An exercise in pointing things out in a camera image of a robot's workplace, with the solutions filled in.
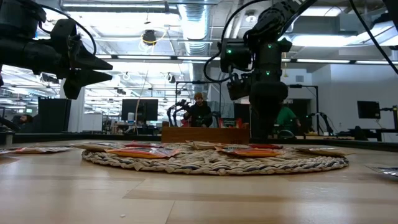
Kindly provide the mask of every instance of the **round woven mat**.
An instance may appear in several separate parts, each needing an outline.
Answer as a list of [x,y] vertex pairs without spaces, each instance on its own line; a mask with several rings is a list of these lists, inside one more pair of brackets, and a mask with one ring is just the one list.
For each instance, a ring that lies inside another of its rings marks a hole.
[[83,151],[82,157],[95,164],[134,169],[184,174],[266,175],[318,172],[348,166],[345,157],[327,157],[298,152],[286,147],[282,155],[266,158],[233,157],[215,150],[194,151],[187,144],[170,144],[181,153],[166,159],[120,157],[106,152]]

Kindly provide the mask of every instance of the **ceiling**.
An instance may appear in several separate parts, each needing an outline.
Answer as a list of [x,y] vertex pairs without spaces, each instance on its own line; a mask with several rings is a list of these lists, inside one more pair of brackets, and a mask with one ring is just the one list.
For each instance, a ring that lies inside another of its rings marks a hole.
[[[38,2],[53,7],[58,4],[58,1],[53,0],[41,0]],[[64,10],[70,9],[70,11],[66,12],[93,35],[98,48],[97,55],[188,55],[187,42],[193,42],[209,45],[209,50],[206,51],[204,56],[210,56],[218,51],[217,42],[221,39],[221,33],[228,17],[243,3],[243,1],[234,0],[206,1],[207,5],[205,5],[205,8],[210,10],[208,12],[210,16],[206,22],[207,36],[202,40],[187,40],[186,36],[189,26],[185,24],[179,14],[175,13],[181,10],[181,5],[176,4],[176,2],[204,3],[204,1],[189,0],[168,1],[170,7],[170,12],[168,13],[156,11],[158,9],[155,6],[163,7],[163,1],[63,1],[64,7],[60,8]],[[385,11],[382,1],[367,0],[356,1],[356,3],[367,19],[373,19],[375,15]],[[139,7],[127,7],[126,4],[135,4]],[[227,29],[228,37],[242,37],[256,23],[258,15],[270,5],[270,1],[260,2],[249,6],[246,11],[237,15],[232,22],[231,28]],[[46,10],[46,13],[47,22],[44,24],[44,29],[51,30],[56,21],[63,18],[63,16],[48,10]],[[306,25],[307,21],[305,21],[306,18],[304,17],[307,17],[307,19],[313,18],[313,21],[332,21],[334,23],[339,19],[339,27],[345,27],[344,21],[352,21],[350,15],[353,16],[353,13],[348,1],[319,0],[313,7],[302,14],[302,21],[297,20],[293,32],[286,35],[286,38],[292,40],[294,44],[300,43],[301,46],[293,46],[285,57],[349,60],[382,59],[381,54],[369,41],[369,36],[361,34],[363,28],[358,23],[349,24],[350,27],[356,29],[357,34],[344,37],[346,38],[346,45],[350,45],[349,47],[306,47],[305,44],[302,44],[303,41],[298,41],[300,38],[305,40],[302,37],[304,34],[298,30]],[[326,39],[325,34],[322,33],[329,31],[316,28],[317,26],[322,26],[322,24],[313,23],[312,26],[313,30],[319,32],[318,35],[322,36],[310,41],[311,43],[323,42],[320,45],[327,46],[327,42],[336,42],[334,39]],[[189,30],[190,34],[201,32],[197,27],[191,27],[191,29]],[[143,43],[142,34],[145,30],[155,31],[157,37],[155,45],[148,46]],[[89,37],[81,29],[78,31],[82,34],[83,42],[87,49],[92,51],[92,43]],[[397,36],[396,29],[392,24],[383,24],[380,27],[375,26],[372,32],[378,40],[383,42],[393,41]],[[38,30],[38,36],[39,38],[48,38],[48,35],[41,30]],[[311,31],[310,36],[308,37],[307,35],[307,40],[317,35]],[[340,38],[336,34],[329,36],[332,36],[331,38],[336,38],[336,36]],[[120,112],[121,100],[125,97],[156,97],[162,102],[160,114],[165,115],[165,110],[175,100],[175,84],[170,83],[171,78],[174,77],[176,81],[192,81],[196,73],[195,66],[192,63],[132,63],[122,60],[110,60],[110,63],[114,66],[114,69],[107,73],[112,75],[113,79],[108,82],[90,85],[86,88],[87,111],[116,115]],[[319,68],[319,65],[291,63],[287,65],[287,68],[302,68],[311,72]],[[4,66],[2,76],[5,85],[22,86],[22,88],[9,87],[1,89],[2,99],[0,99],[0,104],[8,108],[23,104],[36,105],[38,96],[59,97],[60,85],[44,82],[41,76],[34,75],[32,71]],[[190,98],[193,95],[193,87],[189,84],[184,88],[188,91],[182,91],[179,98]]]

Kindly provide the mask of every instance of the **computer monitor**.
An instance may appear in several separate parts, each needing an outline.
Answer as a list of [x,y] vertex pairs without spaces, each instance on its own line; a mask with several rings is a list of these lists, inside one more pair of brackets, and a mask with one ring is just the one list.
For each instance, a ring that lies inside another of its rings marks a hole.
[[[137,108],[136,99],[125,99],[122,101],[122,120],[127,121],[128,114],[130,112],[136,113]],[[139,121],[157,121],[157,108],[159,101],[157,99],[154,100],[140,100],[137,112],[137,119]]]
[[360,119],[380,119],[380,105],[375,101],[358,101]]

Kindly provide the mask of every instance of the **person in green shirt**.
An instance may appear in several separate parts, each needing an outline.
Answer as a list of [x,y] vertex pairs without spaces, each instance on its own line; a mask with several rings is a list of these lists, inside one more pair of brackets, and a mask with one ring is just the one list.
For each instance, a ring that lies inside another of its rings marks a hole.
[[301,127],[299,119],[297,119],[293,111],[287,106],[282,106],[282,109],[280,109],[280,112],[276,119],[276,124],[282,126],[284,130],[289,131],[294,130],[294,124],[297,124],[298,128]]

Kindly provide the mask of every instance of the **wooden table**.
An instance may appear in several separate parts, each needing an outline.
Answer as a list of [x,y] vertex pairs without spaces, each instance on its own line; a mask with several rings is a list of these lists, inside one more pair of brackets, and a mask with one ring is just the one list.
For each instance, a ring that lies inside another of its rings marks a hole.
[[345,169],[243,177],[134,172],[80,150],[2,156],[0,223],[398,223],[398,179],[364,166],[398,154],[348,150]]

